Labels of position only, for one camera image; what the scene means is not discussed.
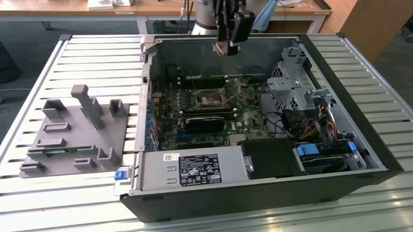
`warning symbol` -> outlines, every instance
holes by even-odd
[[[187,168],[180,169],[180,175],[187,175]]]

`metal bracket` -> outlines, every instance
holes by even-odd
[[[153,35],[144,35],[140,39],[141,54],[147,55],[156,49],[156,41]]]

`blue plastic tab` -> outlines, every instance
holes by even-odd
[[[356,147],[355,147],[355,144],[354,144],[354,142],[348,142],[348,148],[350,148],[350,150],[352,151],[352,152],[355,152],[355,150],[356,150]]]
[[[302,149],[303,156],[319,154],[315,144],[302,144],[298,146],[298,148]]]
[[[299,156],[303,156],[303,150],[302,150],[300,147],[296,147],[296,153],[298,153]]]
[[[126,180],[128,179],[128,171],[121,170],[114,172],[114,180]]]

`barcode sticker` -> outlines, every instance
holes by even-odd
[[[179,153],[165,153],[163,154],[163,161],[177,161]]]

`white box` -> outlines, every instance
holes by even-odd
[[[113,0],[113,5],[130,6],[134,0]]]

